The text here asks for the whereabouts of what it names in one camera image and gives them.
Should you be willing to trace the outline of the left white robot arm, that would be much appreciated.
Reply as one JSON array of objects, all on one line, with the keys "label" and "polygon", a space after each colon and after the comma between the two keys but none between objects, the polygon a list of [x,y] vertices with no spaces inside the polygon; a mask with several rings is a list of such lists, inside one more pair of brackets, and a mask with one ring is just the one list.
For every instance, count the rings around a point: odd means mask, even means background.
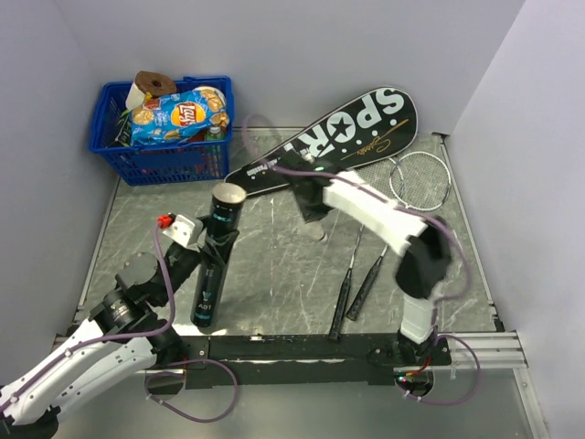
[{"label": "left white robot arm", "polygon": [[154,236],[170,238],[169,248],[133,254],[72,335],[2,387],[2,437],[51,438],[67,414],[135,372],[189,364],[173,320],[159,318],[155,309],[176,306],[175,291],[201,261],[200,233],[199,227],[156,225]]}]

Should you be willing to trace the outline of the black SPORT racket bag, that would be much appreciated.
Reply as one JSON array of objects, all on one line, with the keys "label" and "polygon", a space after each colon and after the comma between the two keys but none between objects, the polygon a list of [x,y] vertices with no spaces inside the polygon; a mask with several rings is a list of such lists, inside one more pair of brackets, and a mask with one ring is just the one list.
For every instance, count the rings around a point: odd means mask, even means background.
[{"label": "black SPORT racket bag", "polygon": [[269,167],[278,165],[288,151],[324,158],[347,169],[368,166],[410,146],[418,125],[417,108],[405,91],[378,87],[230,172],[225,181],[242,187],[252,197],[287,187],[284,176]]}]

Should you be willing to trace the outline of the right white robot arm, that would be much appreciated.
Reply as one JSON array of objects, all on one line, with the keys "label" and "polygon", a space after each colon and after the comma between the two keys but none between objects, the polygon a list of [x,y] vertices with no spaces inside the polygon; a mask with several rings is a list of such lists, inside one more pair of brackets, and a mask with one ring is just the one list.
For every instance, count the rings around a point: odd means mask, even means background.
[{"label": "right white robot arm", "polygon": [[290,184],[305,221],[337,209],[398,257],[394,276],[403,293],[398,350],[405,362],[421,363],[436,343],[436,307],[444,299],[442,287],[452,264],[452,234],[444,220],[406,209],[360,170],[327,160],[289,151],[273,169]]}]

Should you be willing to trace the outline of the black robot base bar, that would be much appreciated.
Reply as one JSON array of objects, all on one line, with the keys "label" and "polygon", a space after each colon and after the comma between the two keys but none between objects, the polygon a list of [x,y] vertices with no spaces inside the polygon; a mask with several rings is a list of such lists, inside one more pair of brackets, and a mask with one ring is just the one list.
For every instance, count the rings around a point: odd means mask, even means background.
[{"label": "black robot base bar", "polygon": [[412,348],[393,333],[326,335],[189,336],[174,360],[213,359],[240,385],[365,382],[394,384],[394,374],[452,364],[446,341]]}]

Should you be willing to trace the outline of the black shuttlecock tube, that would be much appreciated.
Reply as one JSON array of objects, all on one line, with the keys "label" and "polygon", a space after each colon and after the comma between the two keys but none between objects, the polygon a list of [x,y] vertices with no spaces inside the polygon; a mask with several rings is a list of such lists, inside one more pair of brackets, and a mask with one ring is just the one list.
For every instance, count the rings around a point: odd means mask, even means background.
[{"label": "black shuttlecock tube", "polygon": [[239,219],[246,191],[232,183],[219,183],[212,190],[210,213],[206,217],[206,236],[200,250],[201,264],[197,277],[190,320],[206,334],[213,331],[229,258],[239,237]]}]

